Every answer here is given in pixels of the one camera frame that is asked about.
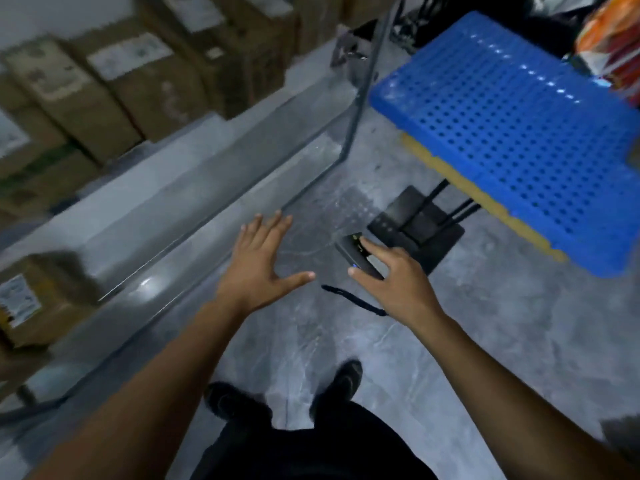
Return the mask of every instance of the plastic bag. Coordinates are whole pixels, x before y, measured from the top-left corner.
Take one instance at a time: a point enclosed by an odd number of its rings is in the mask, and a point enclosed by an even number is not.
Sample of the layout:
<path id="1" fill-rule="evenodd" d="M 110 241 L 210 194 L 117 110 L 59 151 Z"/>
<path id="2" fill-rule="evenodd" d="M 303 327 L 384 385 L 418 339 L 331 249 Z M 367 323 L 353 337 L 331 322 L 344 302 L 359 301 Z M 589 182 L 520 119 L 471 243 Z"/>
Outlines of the plastic bag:
<path id="1" fill-rule="evenodd" d="M 576 53 L 597 76 L 640 105 L 640 0 L 608 0 L 576 40 Z"/>

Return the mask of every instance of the person's left hand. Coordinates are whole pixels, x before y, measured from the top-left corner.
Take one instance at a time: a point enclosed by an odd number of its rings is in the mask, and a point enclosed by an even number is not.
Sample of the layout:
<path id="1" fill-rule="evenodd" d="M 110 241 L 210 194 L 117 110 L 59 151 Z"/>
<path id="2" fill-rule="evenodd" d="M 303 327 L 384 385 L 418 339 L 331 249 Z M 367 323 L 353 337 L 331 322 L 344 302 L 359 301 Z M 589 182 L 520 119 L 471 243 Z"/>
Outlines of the person's left hand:
<path id="1" fill-rule="evenodd" d="M 316 279 L 311 272 L 280 278 L 273 270 L 278 248 L 292 222 L 292 216 L 282 218 L 279 210 L 265 224 L 258 214 L 251 224 L 241 227 L 216 299 L 237 307 L 246 317 Z"/>

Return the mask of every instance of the black wrist strap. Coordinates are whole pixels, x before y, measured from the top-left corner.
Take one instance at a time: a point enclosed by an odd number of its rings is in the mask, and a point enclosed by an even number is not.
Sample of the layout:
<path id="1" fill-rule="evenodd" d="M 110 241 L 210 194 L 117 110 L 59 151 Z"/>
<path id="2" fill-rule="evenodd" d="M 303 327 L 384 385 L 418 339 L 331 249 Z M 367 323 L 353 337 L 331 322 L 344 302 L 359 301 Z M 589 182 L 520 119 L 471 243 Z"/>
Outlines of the black wrist strap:
<path id="1" fill-rule="evenodd" d="M 341 288 L 334 288 L 333 286 L 322 285 L 321 288 L 324 291 L 329 291 L 329 293 L 334 293 L 340 296 L 347 298 L 354 305 L 364 308 L 366 311 L 375 313 L 379 317 L 386 317 L 388 313 L 384 311 L 382 308 L 377 308 L 373 305 L 368 304 L 363 299 L 358 298 L 356 295 L 349 293 Z"/>

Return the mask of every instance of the shoe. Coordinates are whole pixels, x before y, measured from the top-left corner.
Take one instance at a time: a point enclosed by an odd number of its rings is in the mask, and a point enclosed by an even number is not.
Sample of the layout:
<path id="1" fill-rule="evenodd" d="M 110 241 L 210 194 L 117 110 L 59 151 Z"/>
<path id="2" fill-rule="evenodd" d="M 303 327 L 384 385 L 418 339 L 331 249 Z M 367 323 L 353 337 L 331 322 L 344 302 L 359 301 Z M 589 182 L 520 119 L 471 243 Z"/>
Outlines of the shoe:
<path id="1" fill-rule="evenodd" d="M 270 407 L 226 382 L 209 384 L 204 391 L 204 401 L 213 414 L 225 421 L 267 421 L 271 424 L 273 412 Z"/>
<path id="2" fill-rule="evenodd" d="M 343 363 L 329 387 L 314 397 L 311 408 L 309 408 L 311 419 L 316 421 L 318 406 L 321 404 L 330 406 L 331 404 L 348 403 L 356 394 L 361 382 L 362 363 L 357 359 Z"/>

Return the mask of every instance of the person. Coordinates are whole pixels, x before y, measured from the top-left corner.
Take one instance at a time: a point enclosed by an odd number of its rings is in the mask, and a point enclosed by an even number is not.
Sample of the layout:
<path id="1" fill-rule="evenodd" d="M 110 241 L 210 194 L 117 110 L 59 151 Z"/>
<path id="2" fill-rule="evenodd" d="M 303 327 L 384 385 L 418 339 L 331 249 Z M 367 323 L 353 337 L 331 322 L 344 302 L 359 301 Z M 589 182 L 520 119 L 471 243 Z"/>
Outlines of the person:
<path id="1" fill-rule="evenodd" d="M 344 364 L 311 407 L 313 429 L 278 431 L 266 404 L 224 383 L 207 386 L 229 340 L 251 313 L 308 284 L 273 266 L 292 217 L 243 226 L 212 302 L 182 334 L 34 469 L 32 480 L 162 479 L 201 397 L 228 421 L 195 480 L 435 478 L 388 425 L 351 401 L 362 377 Z M 482 350 L 439 305 L 420 265 L 402 249 L 363 239 L 389 268 L 385 280 L 349 274 L 407 326 L 441 366 L 509 479 L 631 479 L 636 472 Z"/>

